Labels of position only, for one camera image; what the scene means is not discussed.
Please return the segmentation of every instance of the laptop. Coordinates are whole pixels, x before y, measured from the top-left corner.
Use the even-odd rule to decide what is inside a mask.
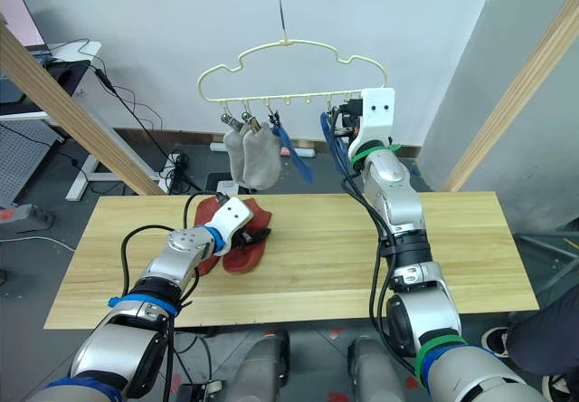
[[[0,22],[6,25],[38,63],[44,65],[51,58],[51,51],[24,0],[0,0]],[[0,72],[0,103],[18,102],[23,96],[24,93]]]

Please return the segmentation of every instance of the clothes hanger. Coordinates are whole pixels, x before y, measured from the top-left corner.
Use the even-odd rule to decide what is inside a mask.
[[[247,105],[249,105],[250,101],[263,101],[263,103],[266,106],[269,106],[271,101],[273,101],[273,100],[282,100],[285,102],[285,104],[289,105],[291,103],[291,99],[303,98],[306,103],[311,103],[312,97],[325,97],[327,104],[330,105],[331,101],[332,101],[332,97],[336,96],[336,95],[345,95],[347,100],[349,100],[350,98],[352,98],[355,95],[359,96],[359,94],[362,92],[362,89],[345,90],[345,91],[303,92],[303,93],[297,93],[297,94],[275,94],[275,95],[230,97],[230,98],[209,98],[204,94],[204,91],[202,90],[201,86],[203,84],[204,79],[208,75],[210,75],[214,72],[218,72],[221,69],[225,69],[226,71],[228,71],[230,73],[239,72],[240,70],[243,69],[243,65],[244,65],[243,60],[248,55],[250,55],[252,53],[256,53],[258,51],[265,50],[265,49],[270,49],[270,48],[274,48],[274,47],[288,47],[288,46],[292,46],[295,44],[304,44],[304,45],[316,46],[316,47],[323,48],[323,49],[328,49],[334,54],[336,61],[338,63],[344,64],[344,65],[348,65],[352,61],[355,61],[355,60],[369,62],[369,63],[373,64],[375,67],[377,67],[378,70],[380,71],[380,73],[382,73],[382,75],[384,76],[384,80],[382,82],[382,85],[380,85],[380,88],[386,86],[387,81],[388,81],[386,69],[384,68],[384,66],[380,62],[373,60],[372,58],[368,58],[368,57],[362,56],[362,55],[351,55],[349,58],[343,59],[343,58],[340,58],[340,55],[339,55],[339,52],[337,51],[337,49],[334,46],[331,46],[329,44],[314,42],[314,41],[310,41],[310,40],[289,39],[288,38],[288,32],[286,29],[285,19],[283,17],[283,8],[281,5],[281,0],[278,0],[278,2],[280,5],[280,19],[281,19],[281,29],[283,31],[283,39],[279,40],[276,43],[261,44],[259,46],[252,47],[251,49],[248,49],[247,51],[240,53],[237,56],[237,62],[239,64],[237,67],[231,68],[226,64],[219,64],[219,65],[215,65],[214,67],[201,73],[201,76],[199,76],[199,79],[197,80],[197,90],[199,91],[199,94],[201,95],[201,97],[205,101],[220,103],[222,105],[225,113],[229,114],[228,103],[236,102],[236,101],[240,102],[243,106],[247,107]]]

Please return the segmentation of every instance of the metal pegboard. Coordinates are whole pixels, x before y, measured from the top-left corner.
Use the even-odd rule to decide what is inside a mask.
[[[2,124],[30,139],[48,144],[32,142],[0,127],[0,207],[10,207],[59,136],[40,120],[5,121]]]

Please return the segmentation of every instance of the black shoe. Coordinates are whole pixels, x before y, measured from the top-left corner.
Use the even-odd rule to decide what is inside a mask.
[[[507,359],[507,334],[508,327],[491,328],[482,335],[480,344],[483,348],[492,350],[497,357]]]
[[[549,402],[574,402],[563,375],[543,377],[542,387],[543,396]]]

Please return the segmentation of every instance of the gray sock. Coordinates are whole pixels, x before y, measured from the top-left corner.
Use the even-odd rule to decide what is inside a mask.
[[[243,181],[243,135],[247,133],[247,125],[240,132],[230,130],[223,136],[223,144],[229,155],[229,167],[233,181],[240,187],[248,187]]]
[[[243,137],[243,180],[251,189],[263,190],[275,185],[281,174],[281,140],[271,133],[267,122],[258,133]]]

